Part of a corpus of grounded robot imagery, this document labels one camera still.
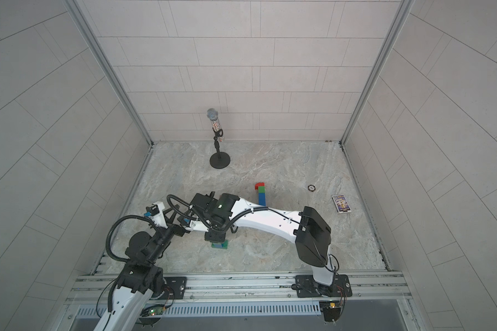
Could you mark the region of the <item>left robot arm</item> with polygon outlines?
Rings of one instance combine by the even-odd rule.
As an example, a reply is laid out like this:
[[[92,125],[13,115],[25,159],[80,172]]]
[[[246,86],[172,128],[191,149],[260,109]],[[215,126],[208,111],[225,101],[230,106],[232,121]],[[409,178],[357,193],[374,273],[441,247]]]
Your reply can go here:
[[[153,298],[164,298],[160,304],[164,310],[171,307],[176,299],[183,299],[187,287],[187,277],[165,277],[157,260],[168,248],[175,236],[182,236],[186,230],[174,224],[175,211],[168,208],[160,211],[160,206],[148,207],[144,216],[127,215],[118,219],[106,237],[106,252],[115,260],[124,262],[124,268],[109,285],[107,311],[100,317],[96,330],[132,330],[140,319],[147,319],[146,304]],[[155,234],[147,232],[134,234],[125,251],[126,257],[119,257],[111,250],[114,231],[126,220],[135,219],[147,223]]]

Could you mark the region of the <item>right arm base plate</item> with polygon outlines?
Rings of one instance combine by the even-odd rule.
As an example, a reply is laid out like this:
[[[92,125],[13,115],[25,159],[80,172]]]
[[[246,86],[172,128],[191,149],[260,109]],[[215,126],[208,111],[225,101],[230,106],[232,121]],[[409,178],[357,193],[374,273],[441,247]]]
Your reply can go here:
[[[353,296],[351,284],[345,274],[334,275],[331,285],[322,285],[314,281],[312,275],[298,275],[291,289],[299,298],[331,297],[349,298]]]

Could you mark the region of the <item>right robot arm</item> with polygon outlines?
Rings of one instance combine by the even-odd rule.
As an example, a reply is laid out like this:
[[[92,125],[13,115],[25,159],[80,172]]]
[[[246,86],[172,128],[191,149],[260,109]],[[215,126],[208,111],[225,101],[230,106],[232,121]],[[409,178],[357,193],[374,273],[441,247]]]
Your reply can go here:
[[[190,216],[181,218],[187,230],[202,231],[216,242],[223,242],[223,235],[232,227],[277,235],[295,244],[299,259],[312,267],[316,283],[330,286],[334,282],[334,271],[330,269],[331,228],[314,208],[276,210],[226,193],[219,199],[212,194],[196,194],[189,207]]]

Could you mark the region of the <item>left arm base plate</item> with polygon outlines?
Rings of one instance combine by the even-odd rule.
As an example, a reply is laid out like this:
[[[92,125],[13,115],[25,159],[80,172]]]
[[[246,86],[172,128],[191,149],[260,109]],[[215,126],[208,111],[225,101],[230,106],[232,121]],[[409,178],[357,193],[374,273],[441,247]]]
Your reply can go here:
[[[151,300],[179,300],[184,298],[186,277],[164,277],[156,281]]]

